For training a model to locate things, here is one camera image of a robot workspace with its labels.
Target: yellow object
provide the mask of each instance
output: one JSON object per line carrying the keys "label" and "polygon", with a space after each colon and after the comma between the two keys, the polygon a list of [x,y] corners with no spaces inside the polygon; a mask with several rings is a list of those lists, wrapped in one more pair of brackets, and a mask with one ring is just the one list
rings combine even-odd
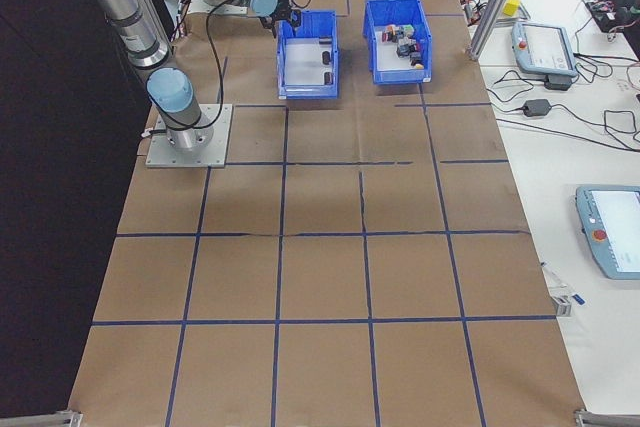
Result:
{"label": "yellow object", "polygon": [[507,0],[502,12],[509,17],[513,17],[513,15],[518,11],[518,7],[520,7],[520,0]]}

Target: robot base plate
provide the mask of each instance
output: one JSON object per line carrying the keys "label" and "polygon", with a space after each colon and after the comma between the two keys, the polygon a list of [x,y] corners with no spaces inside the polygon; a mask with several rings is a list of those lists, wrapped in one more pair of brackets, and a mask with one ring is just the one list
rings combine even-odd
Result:
{"label": "robot base plate", "polygon": [[[218,115],[220,104],[200,104],[200,107],[207,117],[213,119]],[[233,106],[224,104],[220,117],[214,124],[213,138],[206,146],[193,152],[179,151],[169,143],[166,134],[154,135],[147,154],[146,166],[151,168],[224,167],[227,161],[232,114]],[[158,118],[155,129],[165,129],[161,118]]]}

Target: blue plastic bin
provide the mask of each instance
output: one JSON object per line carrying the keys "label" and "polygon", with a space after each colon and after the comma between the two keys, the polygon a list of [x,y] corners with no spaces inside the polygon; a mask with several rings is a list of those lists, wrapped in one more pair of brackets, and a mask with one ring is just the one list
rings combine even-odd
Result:
{"label": "blue plastic bin", "polygon": [[[320,38],[331,38],[331,45],[320,45]],[[291,50],[294,44],[306,50]],[[287,45],[289,64],[287,64]],[[322,52],[331,52],[329,65],[322,63]],[[296,29],[287,22],[278,25],[278,97],[280,99],[335,99],[338,97],[338,25],[334,10],[306,10],[302,12],[301,25]],[[332,83],[324,85],[324,72],[331,72]],[[311,79],[315,82],[305,83]]]}
{"label": "blue plastic bin", "polygon": [[[378,66],[376,28],[389,24],[411,24],[415,29],[414,39],[420,44],[424,69],[414,69],[407,60],[407,69],[381,70]],[[369,45],[369,70],[374,84],[417,84],[431,80],[432,44],[429,24],[420,0],[367,0],[364,12],[362,35]]]}

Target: red emergency stop button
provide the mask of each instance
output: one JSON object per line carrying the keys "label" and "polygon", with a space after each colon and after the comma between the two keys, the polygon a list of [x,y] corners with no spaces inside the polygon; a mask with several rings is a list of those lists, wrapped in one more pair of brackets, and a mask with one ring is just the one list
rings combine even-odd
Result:
{"label": "red emergency stop button", "polygon": [[591,236],[598,242],[602,242],[607,238],[607,233],[602,229],[598,229],[591,232]]}

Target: brown paper floor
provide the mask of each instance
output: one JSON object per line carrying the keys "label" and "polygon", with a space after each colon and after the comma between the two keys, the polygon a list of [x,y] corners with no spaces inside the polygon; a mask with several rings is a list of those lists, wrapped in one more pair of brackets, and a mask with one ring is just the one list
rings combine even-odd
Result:
{"label": "brown paper floor", "polygon": [[[433,81],[381,89],[364,1],[310,6],[341,15],[335,101],[279,101],[270,34],[215,19],[229,165],[139,157],[70,401],[87,425],[573,425],[582,401],[460,6],[423,0]],[[189,24],[177,59],[214,102],[203,18]]]}

